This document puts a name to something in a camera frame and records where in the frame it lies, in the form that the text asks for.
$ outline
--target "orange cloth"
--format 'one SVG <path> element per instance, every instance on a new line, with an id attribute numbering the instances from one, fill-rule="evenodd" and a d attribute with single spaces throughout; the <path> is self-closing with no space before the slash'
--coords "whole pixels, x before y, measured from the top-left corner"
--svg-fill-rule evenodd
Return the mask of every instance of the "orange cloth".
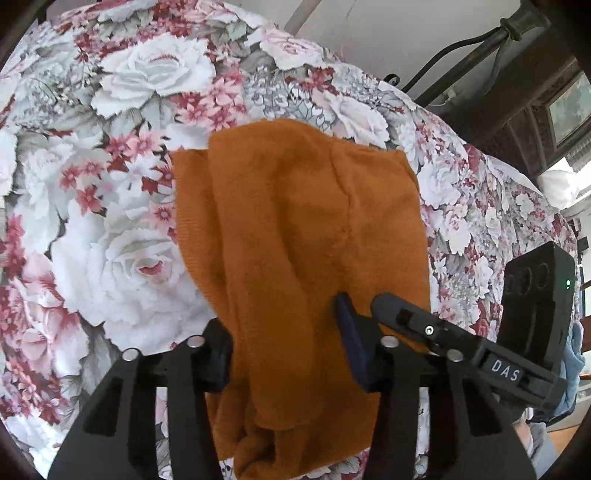
<path id="1" fill-rule="evenodd" d="M 367 448 L 379 398 L 353 381 L 332 301 L 347 291 L 369 314 L 390 291 L 429 308 L 404 153 L 278 120 L 173 163 L 184 262 L 235 344 L 230 383 L 208 400 L 220 459 L 240 479 L 283 480 Z"/>

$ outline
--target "screw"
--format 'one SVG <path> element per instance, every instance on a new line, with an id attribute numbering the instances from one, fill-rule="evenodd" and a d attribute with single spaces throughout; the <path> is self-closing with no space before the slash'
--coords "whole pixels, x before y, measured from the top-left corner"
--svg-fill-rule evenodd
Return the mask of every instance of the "screw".
<path id="1" fill-rule="evenodd" d="M 396 348 L 398 345 L 400 345 L 398 339 L 390 335 L 382 337 L 380 341 L 386 348 Z"/>
<path id="2" fill-rule="evenodd" d="M 464 354 L 461 351 L 455 350 L 453 348 L 447 351 L 447 357 L 455 363 L 464 360 Z"/>
<path id="3" fill-rule="evenodd" d="M 139 350 L 137 348 L 128 348 L 121 355 L 121 358 L 123 358 L 123 360 L 125 360 L 126 362 L 132 362 L 133 360 L 135 360 L 138 357 L 139 357 Z"/>
<path id="4" fill-rule="evenodd" d="M 187 340 L 187 345 L 191 348 L 200 348 L 205 345 L 205 338 L 201 335 L 193 335 Z"/>

